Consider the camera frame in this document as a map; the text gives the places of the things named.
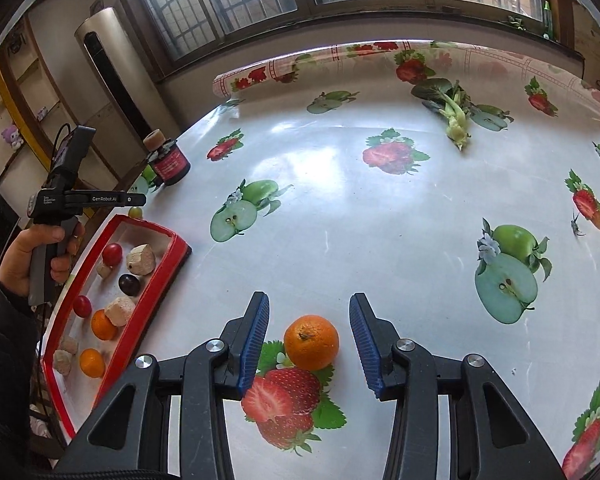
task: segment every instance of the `cherry tomato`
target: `cherry tomato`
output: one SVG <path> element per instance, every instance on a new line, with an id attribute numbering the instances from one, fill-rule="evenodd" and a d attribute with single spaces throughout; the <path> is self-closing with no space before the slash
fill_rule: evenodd
<path id="1" fill-rule="evenodd" d="M 86 296 L 76 296 L 74 300 L 74 312 L 78 317 L 89 317 L 91 315 L 91 301 Z"/>
<path id="2" fill-rule="evenodd" d="M 123 274 L 118 278 L 120 290 L 128 296 L 137 296 L 140 292 L 140 280 L 132 274 Z"/>
<path id="3" fill-rule="evenodd" d="M 122 247 L 120 244 L 109 244 L 102 251 L 102 261 L 107 267 L 115 267 L 122 261 Z"/>

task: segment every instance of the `orange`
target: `orange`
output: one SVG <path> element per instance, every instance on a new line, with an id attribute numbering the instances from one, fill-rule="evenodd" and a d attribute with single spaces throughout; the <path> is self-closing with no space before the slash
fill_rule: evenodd
<path id="1" fill-rule="evenodd" d="M 118 328 L 104 315 L 103 308 L 93 313 L 93 317 L 91 318 L 91 330 L 93 330 L 93 334 L 98 339 L 102 339 L 103 341 L 115 338 L 118 333 Z"/>
<path id="2" fill-rule="evenodd" d="M 338 331 L 321 316 L 302 316 L 285 332 L 285 351 L 291 362 L 303 370 L 321 370 L 336 357 Z"/>
<path id="3" fill-rule="evenodd" d="M 80 370 L 87 377 L 92 379 L 100 378 L 104 375 L 104 359 L 100 352 L 95 348 L 87 348 L 80 354 Z"/>

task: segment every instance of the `red label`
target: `red label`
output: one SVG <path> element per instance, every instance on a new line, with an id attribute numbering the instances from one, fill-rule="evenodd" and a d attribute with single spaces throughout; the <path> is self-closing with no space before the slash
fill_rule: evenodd
<path id="1" fill-rule="evenodd" d="M 187 159 L 177 146 L 171 148 L 171 153 L 153 163 L 155 173 L 166 182 L 179 174 L 187 165 Z"/>

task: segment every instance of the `green bottle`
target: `green bottle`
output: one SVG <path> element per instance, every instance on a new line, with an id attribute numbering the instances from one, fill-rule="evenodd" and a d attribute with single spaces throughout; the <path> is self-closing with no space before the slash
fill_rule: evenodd
<path id="1" fill-rule="evenodd" d="M 554 39 L 554 19 L 551 16 L 551 7 L 549 7 L 549 2 L 544 2 L 544 38 L 546 40 Z"/>

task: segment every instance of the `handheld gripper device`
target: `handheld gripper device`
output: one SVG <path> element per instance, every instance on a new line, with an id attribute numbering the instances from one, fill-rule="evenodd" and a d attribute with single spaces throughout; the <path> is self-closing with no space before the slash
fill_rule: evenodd
<path id="1" fill-rule="evenodd" d="M 435 480 L 438 396 L 449 398 L 451 480 L 565 480 L 531 418 L 487 360 L 430 354 L 378 319 L 362 293 L 349 320 L 366 384 L 380 401 L 396 400 L 382 480 Z"/>
<path id="2" fill-rule="evenodd" d="M 241 400 L 253 384 L 268 324 L 269 298 L 255 292 L 242 317 L 189 355 L 160 362 L 148 354 L 138 357 L 91 412 L 54 471 L 106 471 L 110 478 L 166 472 L 171 396 L 181 396 L 180 476 L 234 480 L 222 400 Z"/>
<path id="3" fill-rule="evenodd" d="M 29 199 L 27 216 L 34 224 L 59 225 L 64 240 L 33 249 L 30 266 L 29 304 L 39 305 L 55 300 L 56 282 L 51 278 L 51 260 L 66 252 L 78 216 L 87 207 L 144 205 L 141 193 L 124 191 L 72 190 L 78 178 L 80 163 L 87 155 L 94 128 L 76 126 L 60 143 L 42 189 Z"/>

